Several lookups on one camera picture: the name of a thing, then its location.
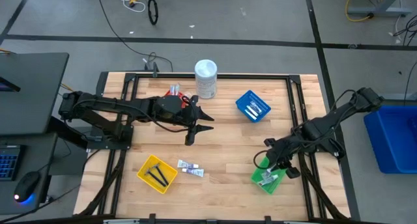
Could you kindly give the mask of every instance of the wooden tabletop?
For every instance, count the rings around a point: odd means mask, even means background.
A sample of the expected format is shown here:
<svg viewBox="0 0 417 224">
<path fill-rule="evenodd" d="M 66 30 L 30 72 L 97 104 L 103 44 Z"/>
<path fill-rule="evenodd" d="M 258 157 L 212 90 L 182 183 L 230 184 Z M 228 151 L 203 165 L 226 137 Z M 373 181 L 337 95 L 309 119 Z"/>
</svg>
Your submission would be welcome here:
<svg viewBox="0 0 417 224">
<path fill-rule="evenodd" d="M 317 76 L 300 77 L 308 117 L 325 115 Z M 123 72 L 110 72 L 104 96 L 120 98 L 123 79 Z M 194 79 L 141 78 L 136 98 L 162 96 L 174 83 L 180 83 L 182 92 L 195 94 Z M 300 177 L 285 177 L 273 195 L 265 193 L 250 180 L 255 170 L 253 156 L 265 150 L 264 139 L 285 137 L 293 126 L 285 81 L 218 79 L 217 88 L 213 99 L 200 98 L 197 104 L 215 119 L 214 122 L 199 120 L 198 123 L 213 126 L 214 130 L 198 133 L 190 147 L 184 145 L 186 132 L 170 133 L 153 123 L 134 122 L 134 138 L 126 156 L 117 217 L 148 218 L 149 214 L 155 213 L 157 218 L 168 219 L 263 220 L 264 216 L 271 216 L 272 220 L 307 220 Z M 251 123 L 235 104 L 249 89 L 272 108 L 256 124 Z M 111 113 L 103 113 L 103 116 L 115 119 Z M 82 211 L 102 186 L 108 153 L 106 150 L 97 153 L 85 167 L 74 213 Z M 167 193 L 160 194 L 136 176 L 150 154 L 172 167 L 177 166 L 178 159 L 197 163 L 204 168 L 204 177 L 179 172 Z M 325 153 L 316 154 L 316 158 L 324 191 L 343 214 L 350 216 L 338 161 Z M 293 165 L 298 167 L 296 156 Z M 311 186 L 310 190 L 315 216 L 318 216 L 315 192 Z"/>
</svg>

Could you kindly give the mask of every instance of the gray floor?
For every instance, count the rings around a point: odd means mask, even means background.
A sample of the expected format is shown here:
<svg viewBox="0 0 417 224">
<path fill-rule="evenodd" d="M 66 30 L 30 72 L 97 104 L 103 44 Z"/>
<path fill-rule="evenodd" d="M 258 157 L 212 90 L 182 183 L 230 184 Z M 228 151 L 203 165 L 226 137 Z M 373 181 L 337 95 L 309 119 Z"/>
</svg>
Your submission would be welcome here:
<svg viewBox="0 0 417 224">
<path fill-rule="evenodd" d="M 155 27 L 150 25 L 146 13 L 130 12 L 123 8 L 119 0 L 102 1 L 120 36 L 314 42 L 305 0 L 157 0 L 160 20 Z M 389 35 L 396 18 L 375 18 L 365 23 L 352 23 L 343 14 L 345 0 L 312 1 L 322 42 L 397 45 L 396 38 Z M 417 11 L 415 2 L 403 0 L 403 6 L 414 7 Z M 0 31 L 19 3 L 20 0 L 0 0 Z M 370 3 L 352 0 L 351 4 L 369 6 Z M 401 18 L 398 27 L 402 29 L 411 16 Z M 29 0 L 9 34 L 113 36 L 98 0 Z M 145 53 L 155 51 L 172 60 L 175 72 L 191 72 L 196 61 L 212 59 L 216 61 L 219 72 L 318 74 L 327 103 L 315 48 L 213 44 L 129 45 Z M 17 53 L 68 52 L 70 60 L 63 82 L 87 92 L 94 92 L 101 71 L 138 70 L 143 67 L 142 56 L 116 42 L 5 40 L 1 47 Z M 408 72 L 416 59 L 413 51 L 326 49 L 324 53 L 335 96 L 345 89 L 367 86 L 385 97 L 401 98 Z M 158 66 L 160 70 L 169 70 L 168 64 L 163 61 L 158 61 Z M 416 91 L 417 83 L 411 81 L 409 93 Z M 57 115 L 59 101 L 54 115 Z M 361 220 L 412 223 L 417 217 L 413 210 L 417 199 L 414 191 L 417 176 L 384 175 L 379 171 L 362 119 L 362 115 L 356 115 L 342 124 Z M 82 163 L 85 159 L 79 156 L 82 152 L 77 148 L 73 150 L 78 156 L 72 160 Z M 59 195 L 76 186 L 80 179 L 80 174 L 56 176 L 51 183 L 50 194 Z M 76 191 L 73 191 L 56 204 L 22 220 L 70 216 L 75 201 Z"/>
</svg>

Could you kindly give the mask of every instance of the blue plastic bin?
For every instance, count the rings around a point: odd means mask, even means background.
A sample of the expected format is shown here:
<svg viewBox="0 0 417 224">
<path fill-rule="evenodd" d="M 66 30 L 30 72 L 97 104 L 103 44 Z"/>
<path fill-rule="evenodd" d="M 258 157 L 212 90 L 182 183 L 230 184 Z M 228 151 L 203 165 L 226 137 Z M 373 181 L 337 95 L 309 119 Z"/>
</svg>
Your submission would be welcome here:
<svg viewBox="0 0 417 224">
<path fill-rule="evenodd" d="M 259 109 L 262 110 L 262 113 L 259 114 L 259 116 L 254 120 L 245 112 L 245 109 L 247 109 L 247 105 L 250 105 L 250 102 L 254 101 Z M 265 115 L 271 111 L 271 107 L 268 106 L 260 97 L 258 97 L 253 91 L 249 90 L 247 91 L 242 97 L 240 97 L 238 100 L 236 100 L 237 108 L 245 114 L 252 122 L 259 122 Z"/>
<path fill-rule="evenodd" d="M 382 106 L 364 117 L 379 169 L 383 173 L 417 173 L 417 142 L 410 120 L 414 106 Z"/>
</svg>

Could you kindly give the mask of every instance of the green box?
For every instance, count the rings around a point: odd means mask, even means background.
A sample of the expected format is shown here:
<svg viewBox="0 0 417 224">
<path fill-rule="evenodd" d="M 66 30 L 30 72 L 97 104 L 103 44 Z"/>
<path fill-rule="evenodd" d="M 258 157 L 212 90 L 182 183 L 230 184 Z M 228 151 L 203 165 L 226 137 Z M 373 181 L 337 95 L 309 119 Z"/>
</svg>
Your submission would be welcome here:
<svg viewBox="0 0 417 224">
<path fill-rule="evenodd" d="M 269 160 L 268 160 L 268 158 L 265 157 L 262 160 L 262 162 L 259 164 L 259 166 L 260 167 L 267 167 L 268 164 L 269 164 Z M 278 175 L 278 178 L 275 181 L 273 181 L 269 184 L 261 186 L 261 185 L 258 184 L 258 182 L 263 180 L 263 177 L 262 177 L 263 172 L 265 172 L 265 169 L 256 168 L 255 172 L 253 172 L 253 174 L 252 174 L 251 180 L 252 180 L 252 182 L 255 182 L 255 184 L 258 185 L 260 188 L 262 188 L 264 191 L 266 191 L 269 195 L 272 195 L 274 193 L 275 189 L 281 183 L 282 178 L 286 175 L 285 174 L 286 169 L 277 169 L 275 171 L 272 171 L 271 176 L 272 175 Z"/>
</svg>

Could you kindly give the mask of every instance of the yellow box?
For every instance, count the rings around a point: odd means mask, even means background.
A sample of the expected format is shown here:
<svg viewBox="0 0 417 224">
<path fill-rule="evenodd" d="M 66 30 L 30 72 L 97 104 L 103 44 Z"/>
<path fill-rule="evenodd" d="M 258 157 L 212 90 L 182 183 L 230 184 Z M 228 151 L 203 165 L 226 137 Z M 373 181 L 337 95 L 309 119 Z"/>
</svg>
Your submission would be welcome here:
<svg viewBox="0 0 417 224">
<path fill-rule="evenodd" d="M 162 174 L 165 176 L 167 181 L 169 182 L 168 186 L 163 187 L 158 181 L 156 181 L 151 175 L 146 175 L 146 171 L 149 168 L 152 168 L 154 165 L 159 163 L 159 169 L 161 170 Z M 158 170 L 152 169 L 152 174 L 158 177 L 162 182 L 164 181 L 159 174 Z M 157 158 L 154 155 L 150 155 L 145 163 L 142 165 L 142 168 L 137 172 L 136 176 L 146 182 L 148 185 L 153 187 L 156 191 L 159 191 L 162 194 L 168 190 L 172 182 L 174 181 L 175 177 L 177 176 L 178 171 L 167 163 L 163 162 L 160 158 Z"/>
</svg>

